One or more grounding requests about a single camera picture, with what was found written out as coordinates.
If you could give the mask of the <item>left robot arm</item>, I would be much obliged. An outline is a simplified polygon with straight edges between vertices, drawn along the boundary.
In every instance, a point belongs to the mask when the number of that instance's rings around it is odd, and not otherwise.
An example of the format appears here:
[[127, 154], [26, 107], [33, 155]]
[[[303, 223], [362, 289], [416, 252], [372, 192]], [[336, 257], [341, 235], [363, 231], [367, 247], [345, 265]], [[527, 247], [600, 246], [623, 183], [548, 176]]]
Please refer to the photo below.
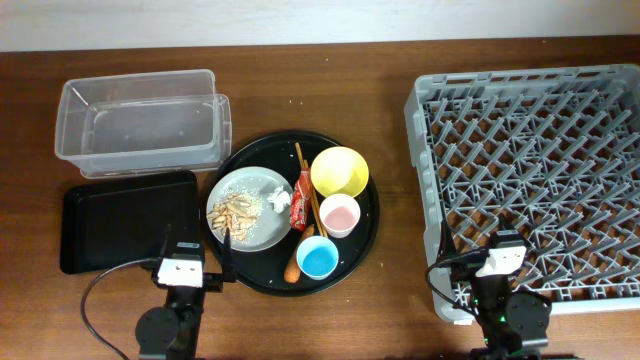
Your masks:
[[194, 359], [204, 300], [220, 293], [236, 275], [231, 254], [231, 236], [223, 236], [221, 271], [204, 270], [204, 248], [194, 241], [167, 241], [152, 280], [167, 291], [165, 304], [146, 311], [138, 320], [135, 337], [140, 359]]

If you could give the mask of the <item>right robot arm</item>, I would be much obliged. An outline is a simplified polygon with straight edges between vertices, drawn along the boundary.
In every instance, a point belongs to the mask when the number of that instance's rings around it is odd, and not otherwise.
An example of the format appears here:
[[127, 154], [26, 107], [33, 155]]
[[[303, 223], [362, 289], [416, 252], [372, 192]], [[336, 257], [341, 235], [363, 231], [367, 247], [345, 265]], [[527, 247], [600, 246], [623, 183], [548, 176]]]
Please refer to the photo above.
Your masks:
[[527, 247], [525, 237], [502, 215], [487, 244], [465, 253], [455, 250], [450, 227], [441, 227], [436, 266], [471, 286], [471, 304], [457, 308], [474, 317], [484, 336], [485, 346], [470, 352], [472, 360], [539, 359], [549, 343], [551, 301], [514, 290], [510, 281], [523, 266]]

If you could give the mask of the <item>yellow bowl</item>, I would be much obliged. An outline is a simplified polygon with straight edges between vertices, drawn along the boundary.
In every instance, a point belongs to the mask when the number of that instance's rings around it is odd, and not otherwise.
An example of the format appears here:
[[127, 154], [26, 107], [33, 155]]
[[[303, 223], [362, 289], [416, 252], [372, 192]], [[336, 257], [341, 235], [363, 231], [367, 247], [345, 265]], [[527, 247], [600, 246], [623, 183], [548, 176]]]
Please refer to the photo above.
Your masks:
[[320, 152], [311, 165], [314, 188], [323, 196], [358, 196], [368, 185], [369, 167], [354, 149], [334, 146]]

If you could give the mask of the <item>pink cup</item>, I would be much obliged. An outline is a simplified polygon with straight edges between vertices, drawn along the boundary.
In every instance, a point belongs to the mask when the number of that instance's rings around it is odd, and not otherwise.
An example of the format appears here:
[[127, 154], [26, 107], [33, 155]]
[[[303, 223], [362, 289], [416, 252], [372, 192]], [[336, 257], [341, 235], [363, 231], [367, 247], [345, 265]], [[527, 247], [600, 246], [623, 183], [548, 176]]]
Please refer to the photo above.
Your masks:
[[358, 202], [345, 194], [334, 194], [325, 198], [319, 208], [320, 221], [333, 238], [345, 238], [360, 220]]

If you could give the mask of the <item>red snack wrapper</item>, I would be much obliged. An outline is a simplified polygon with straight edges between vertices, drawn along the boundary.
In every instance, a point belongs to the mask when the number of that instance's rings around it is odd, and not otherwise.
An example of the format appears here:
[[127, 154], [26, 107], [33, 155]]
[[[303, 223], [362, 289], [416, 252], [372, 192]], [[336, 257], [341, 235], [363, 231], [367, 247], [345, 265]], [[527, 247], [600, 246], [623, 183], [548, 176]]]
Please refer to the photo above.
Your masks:
[[293, 229], [304, 231], [307, 227], [311, 186], [310, 171], [301, 170], [294, 186], [290, 208], [290, 226]]

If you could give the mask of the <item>white tissue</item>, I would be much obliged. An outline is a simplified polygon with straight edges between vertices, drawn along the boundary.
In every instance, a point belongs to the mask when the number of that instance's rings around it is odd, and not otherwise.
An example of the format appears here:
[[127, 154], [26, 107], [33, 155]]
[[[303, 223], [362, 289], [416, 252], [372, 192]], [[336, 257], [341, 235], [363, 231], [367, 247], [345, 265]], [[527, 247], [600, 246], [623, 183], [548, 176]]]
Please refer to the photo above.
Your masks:
[[291, 194], [283, 186], [277, 187], [267, 197], [267, 201], [272, 205], [273, 210], [280, 214], [291, 204]]

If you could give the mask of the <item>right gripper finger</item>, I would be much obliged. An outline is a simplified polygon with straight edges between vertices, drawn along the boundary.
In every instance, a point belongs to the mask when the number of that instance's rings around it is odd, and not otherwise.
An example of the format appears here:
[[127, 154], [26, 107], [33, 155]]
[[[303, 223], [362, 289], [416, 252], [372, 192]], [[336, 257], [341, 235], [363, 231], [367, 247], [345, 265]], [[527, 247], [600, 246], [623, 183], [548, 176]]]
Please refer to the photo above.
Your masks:
[[518, 231], [513, 227], [511, 222], [503, 215], [498, 215], [499, 220], [499, 229], [497, 231], [498, 235], [517, 235]]
[[458, 255], [456, 245], [453, 240], [451, 228], [447, 223], [447, 220], [443, 220], [441, 223], [440, 232], [440, 245], [439, 245], [439, 260], [450, 260]]

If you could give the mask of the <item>blue cup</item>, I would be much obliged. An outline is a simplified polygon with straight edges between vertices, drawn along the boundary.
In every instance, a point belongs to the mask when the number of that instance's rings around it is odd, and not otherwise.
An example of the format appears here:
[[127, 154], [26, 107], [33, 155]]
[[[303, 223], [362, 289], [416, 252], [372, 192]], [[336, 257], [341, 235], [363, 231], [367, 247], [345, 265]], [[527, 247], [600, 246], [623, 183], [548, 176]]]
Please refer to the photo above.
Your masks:
[[301, 272], [310, 279], [324, 280], [337, 268], [339, 251], [329, 238], [311, 236], [298, 246], [296, 262]]

